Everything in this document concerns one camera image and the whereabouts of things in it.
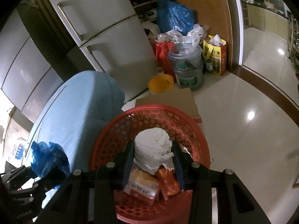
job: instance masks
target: screw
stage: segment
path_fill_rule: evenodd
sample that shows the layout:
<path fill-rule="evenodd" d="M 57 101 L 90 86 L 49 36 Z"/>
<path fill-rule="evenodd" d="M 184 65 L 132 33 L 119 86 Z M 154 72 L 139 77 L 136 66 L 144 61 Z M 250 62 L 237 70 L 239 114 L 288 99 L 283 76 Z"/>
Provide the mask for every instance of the screw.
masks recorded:
<path fill-rule="evenodd" d="M 198 168 L 198 167 L 200 167 L 200 163 L 194 161 L 194 162 L 192 162 L 191 166 L 194 167 L 194 168 Z"/>
<path fill-rule="evenodd" d="M 115 166 L 115 163 L 112 162 L 112 161 L 110 161 L 110 162 L 108 162 L 108 163 L 106 164 L 106 167 L 108 167 L 108 168 L 111 168 L 111 167 L 114 167 L 114 166 Z"/>
<path fill-rule="evenodd" d="M 76 169 L 74 172 L 73 172 L 73 175 L 75 176 L 78 176 L 82 173 L 82 171 L 80 169 Z"/>
<path fill-rule="evenodd" d="M 225 173 L 228 174 L 228 175 L 232 175 L 234 173 L 234 171 L 231 168 L 227 168 L 225 170 Z"/>

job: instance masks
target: bag handle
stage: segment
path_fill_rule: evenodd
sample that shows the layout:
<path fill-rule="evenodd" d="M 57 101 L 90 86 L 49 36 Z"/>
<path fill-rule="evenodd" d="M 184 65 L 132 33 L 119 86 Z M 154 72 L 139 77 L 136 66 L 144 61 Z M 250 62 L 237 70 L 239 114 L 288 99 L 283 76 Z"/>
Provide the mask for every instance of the bag handle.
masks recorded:
<path fill-rule="evenodd" d="M 209 45 L 209 50 L 208 50 L 208 52 L 207 52 L 207 54 L 205 56 L 205 59 L 208 59 L 211 56 L 211 53 L 212 53 L 213 49 L 214 49 L 214 46 L 213 45 Z"/>

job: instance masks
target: orange plastic packaging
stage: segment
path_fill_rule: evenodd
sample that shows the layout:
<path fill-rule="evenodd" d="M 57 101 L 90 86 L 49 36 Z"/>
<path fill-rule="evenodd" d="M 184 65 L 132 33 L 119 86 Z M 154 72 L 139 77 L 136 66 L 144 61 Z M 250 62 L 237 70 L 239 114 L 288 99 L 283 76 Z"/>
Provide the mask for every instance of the orange plastic packaging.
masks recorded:
<path fill-rule="evenodd" d="M 166 169 L 164 166 L 161 166 L 159 170 L 155 173 L 157 179 L 160 181 L 161 191 L 166 191 L 167 196 L 175 195 L 181 191 L 181 187 L 177 180 L 174 177 L 173 171 Z"/>

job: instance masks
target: plastic basket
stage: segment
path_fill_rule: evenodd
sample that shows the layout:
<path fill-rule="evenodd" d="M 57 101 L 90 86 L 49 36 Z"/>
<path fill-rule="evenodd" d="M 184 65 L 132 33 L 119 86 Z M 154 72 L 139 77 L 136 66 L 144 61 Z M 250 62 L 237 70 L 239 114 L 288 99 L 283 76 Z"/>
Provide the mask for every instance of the plastic basket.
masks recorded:
<path fill-rule="evenodd" d="M 159 127 L 167 131 L 170 139 L 177 140 L 198 161 L 210 168 L 207 141 L 199 126 L 184 112 L 168 105 L 141 105 L 115 117 L 98 136 L 90 158 L 90 169 L 97 170 L 122 152 L 128 140 L 149 128 Z M 152 206 L 134 197 L 115 191 L 118 219 L 127 223 L 187 223 L 192 191 L 183 191 L 166 203 L 163 198 Z"/>

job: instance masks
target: blue plastic bag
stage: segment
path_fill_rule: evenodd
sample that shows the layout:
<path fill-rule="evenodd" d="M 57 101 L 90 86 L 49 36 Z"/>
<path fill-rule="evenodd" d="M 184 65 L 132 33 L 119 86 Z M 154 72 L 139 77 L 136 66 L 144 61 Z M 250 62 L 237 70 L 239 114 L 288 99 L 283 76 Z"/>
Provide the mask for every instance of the blue plastic bag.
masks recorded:
<path fill-rule="evenodd" d="M 157 16 L 158 26 L 163 33 L 175 29 L 186 35 L 193 29 L 193 11 L 179 3 L 158 0 Z"/>
<path fill-rule="evenodd" d="M 41 141 L 35 141 L 31 145 L 33 160 L 31 169 L 40 178 L 45 177 L 51 170 L 58 168 L 65 174 L 65 177 L 70 175 L 70 164 L 63 148 L 53 142 L 47 145 Z"/>

